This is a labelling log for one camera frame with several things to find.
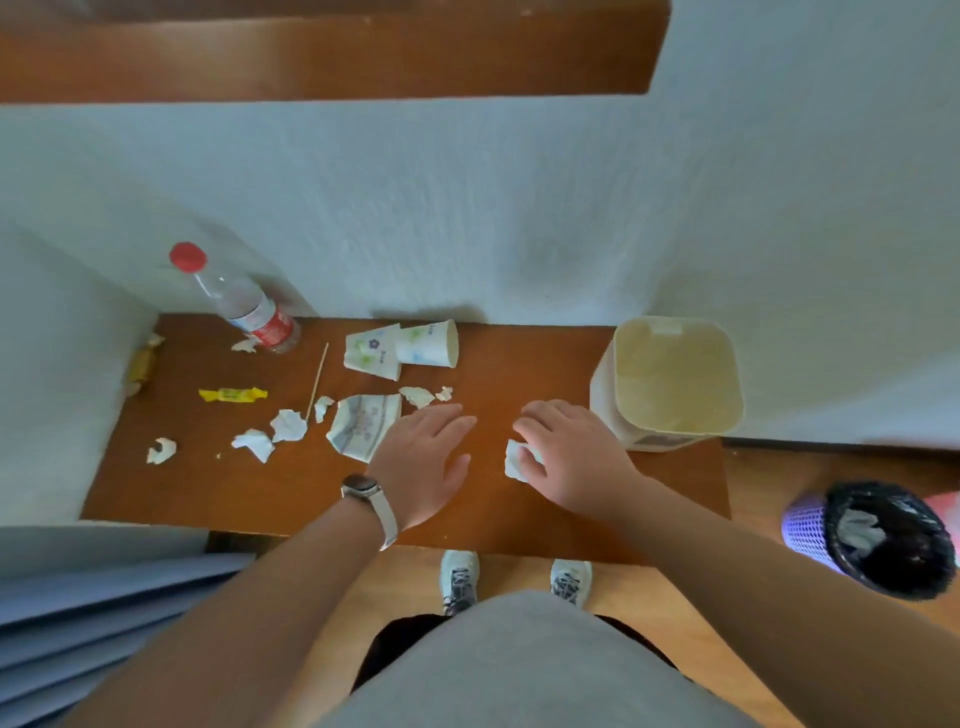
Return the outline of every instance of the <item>wooden tabletop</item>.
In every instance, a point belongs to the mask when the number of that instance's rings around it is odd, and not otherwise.
[[[83,518],[198,526],[290,535],[340,498],[340,481],[363,463],[337,453],[325,435],[331,407],[303,440],[278,443],[266,464],[230,441],[249,428],[273,434],[277,410],[303,412],[324,343],[329,342],[317,395],[393,394],[399,386],[439,392],[478,417],[461,451],[473,455],[463,490],[429,522],[406,531],[401,544],[483,553],[644,564],[607,528],[566,513],[525,483],[503,473],[504,451],[520,407],[530,400],[588,404],[588,385],[612,337],[607,327],[506,327],[460,324],[456,369],[404,366],[399,382],[343,366],[345,337],[380,322],[301,319],[303,336],[286,354],[231,352],[242,337],[214,316],[165,314],[166,337],[154,380],[127,400]],[[251,404],[204,402],[198,389],[259,387],[270,394]],[[404,403],[404,414],[413,408]],[[162,465],[146,463],[157,437],[178,444]],[[632,453],[643,472],[726,518],[730,503],[718,440],[667,453]]]

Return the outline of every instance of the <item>hand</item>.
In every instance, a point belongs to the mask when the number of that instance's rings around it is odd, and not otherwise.
[[[540,451],[520,453],[520,472],[544,496],[568,511],[611,521],[619,503],[643,476],[616,436],[588,409],[563,400],[532,401],[514,430]]]
[[[469,455],[446,467],[477,424],[462,412],[461,404],[432,404],[401,417],[373,454],[367,475],[380,484],[401,531],[434,516],[464,484]]]

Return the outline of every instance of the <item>white watch strap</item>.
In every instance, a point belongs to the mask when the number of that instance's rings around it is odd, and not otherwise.
[[[384,539],[383,546],[380,547],[380,550],[383,551],[392,546],[394,541],[396,541],[396,537],[399,535],[397,533],[398,529],[396,528],[394,509],[390,507],[390,502],[381,490],[377,490],[376,493],[368,498],[368,501],[370,505],[373,506],[373,512],[376,513],[380,519],[380,524],[383,526]]]

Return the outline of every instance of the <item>red bottle cap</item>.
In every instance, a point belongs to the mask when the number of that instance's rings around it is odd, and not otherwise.
[[[199,273],[206,265],[206,253],[193,243],[177,243],[170,249],[170,262],[184,273]]]

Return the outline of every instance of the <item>white sneaker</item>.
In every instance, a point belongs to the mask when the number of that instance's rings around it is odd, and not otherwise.
[[[474,551],[445,551],[440,562],[444,614],[458,615],[477,603],[480,557]]]
[[[593,583],[593,564],[589,561],[557,559],[550,569],[550,593],[573,606],[584,608]]]

